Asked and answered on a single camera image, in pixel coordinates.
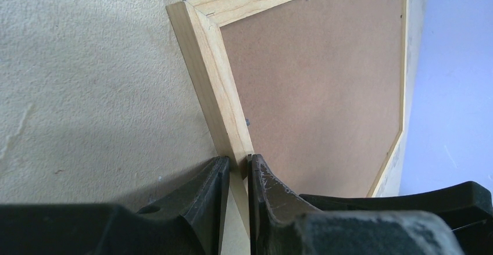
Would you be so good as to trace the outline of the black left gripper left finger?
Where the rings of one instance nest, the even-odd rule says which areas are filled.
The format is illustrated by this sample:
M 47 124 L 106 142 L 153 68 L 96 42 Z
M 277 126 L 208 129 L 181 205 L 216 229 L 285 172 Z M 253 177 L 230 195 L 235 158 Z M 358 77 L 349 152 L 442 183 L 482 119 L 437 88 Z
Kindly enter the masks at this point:
M 220 254 L 226 157 L 133 212 L 116 203 L 3 204 L 2 254 Z

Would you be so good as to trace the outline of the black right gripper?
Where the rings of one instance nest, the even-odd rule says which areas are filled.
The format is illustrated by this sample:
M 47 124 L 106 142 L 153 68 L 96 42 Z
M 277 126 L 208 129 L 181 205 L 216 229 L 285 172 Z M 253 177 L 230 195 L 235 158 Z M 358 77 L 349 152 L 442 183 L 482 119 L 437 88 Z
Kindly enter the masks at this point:
M 492 254 L 492 193 L 473 181 L 406 196 L 342 198 L 301 194 L 301 198 L 323 211 L 419 210 L 433 213 L 450 227 L 465 254 Z

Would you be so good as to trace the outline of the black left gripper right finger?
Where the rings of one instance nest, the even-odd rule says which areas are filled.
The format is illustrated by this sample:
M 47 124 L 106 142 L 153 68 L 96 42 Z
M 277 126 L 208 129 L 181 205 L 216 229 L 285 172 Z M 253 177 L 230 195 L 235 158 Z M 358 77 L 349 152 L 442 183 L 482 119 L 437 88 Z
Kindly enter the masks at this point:
M 322 211 L 249 155 L 252 254 L 462 254 L 446 223 L 424 211 Z

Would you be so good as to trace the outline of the brown frame backing board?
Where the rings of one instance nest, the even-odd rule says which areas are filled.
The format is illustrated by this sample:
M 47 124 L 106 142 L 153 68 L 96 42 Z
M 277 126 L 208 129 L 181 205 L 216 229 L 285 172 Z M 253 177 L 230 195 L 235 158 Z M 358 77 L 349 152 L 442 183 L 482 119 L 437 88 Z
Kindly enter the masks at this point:
M 364 197 L 400 130 L 403 0 L 293 0 L 221 29 L 255 153 L 296 193 Z

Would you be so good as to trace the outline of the wooden picture frame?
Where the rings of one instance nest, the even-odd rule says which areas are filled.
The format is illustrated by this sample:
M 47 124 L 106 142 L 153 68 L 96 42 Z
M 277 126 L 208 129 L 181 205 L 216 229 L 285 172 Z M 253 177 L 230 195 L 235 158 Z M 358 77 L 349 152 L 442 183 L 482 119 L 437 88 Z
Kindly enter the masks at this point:
M 249 230 L 247 157 L 254 154 L 221 29 L 293 0 L 184 0 L 166 10 L 178 40 L 217 153 L 231 159 L 230 186 L 245 230 Z M 400 130 L 365 197 L 385 193 L 388 169 L 404 135 L 407 4 L 402 1 Z

